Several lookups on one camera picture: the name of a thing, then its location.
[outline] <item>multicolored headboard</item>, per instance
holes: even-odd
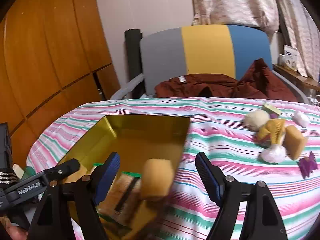
[[[219,73],[240,79],[263,58],[272,68],[269,40],[257,29],[239,25],[198,25],[169,29],[140,41],[146,94],[170,78]]]

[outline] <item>black stripe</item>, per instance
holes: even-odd
[[[117,204],[115,211],[120,212],[120,210],[122,209],[124,203],[127,201],[131,191],[133,190],[134,185],[136,184],[136,182],[138,181],[138,179],[140,179],[139,177],[134,177],[134,179],[131,181],[130,185],[128,186],[127,190],[125,191],[125,193],[123,194],[122,198],[119,200],[119,203]]]

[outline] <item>white wall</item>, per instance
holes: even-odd
[[[192,0],[97,0],[97,5],[121,86],[128,81],[124,31],[138,28],[147,36],[193,20]]]

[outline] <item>beige plush ball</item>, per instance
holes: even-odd
[[[264,110],[255,110],[245,115],[243,123],[252,131],[259,131],[259,129],[270,120],[270,115]]]

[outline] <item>curtain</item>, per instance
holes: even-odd
[[[236,24],[258,27],[269,37],[279,28],[276,0],[193,0],[194,25]]]
[[[277,0],[277,3],[284,18],[291,46],[298,49],[299,73],[318,81],[320,33],[316,24],[300,0]]]

